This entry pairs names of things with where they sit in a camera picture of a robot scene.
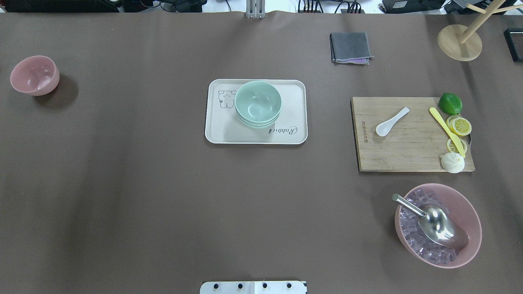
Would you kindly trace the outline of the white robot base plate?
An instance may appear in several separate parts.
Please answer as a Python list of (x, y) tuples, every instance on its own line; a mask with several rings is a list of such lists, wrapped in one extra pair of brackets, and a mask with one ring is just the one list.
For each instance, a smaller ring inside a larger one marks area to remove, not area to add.
[(306, 281), (207, 281), (200, 294), (307, 294)]

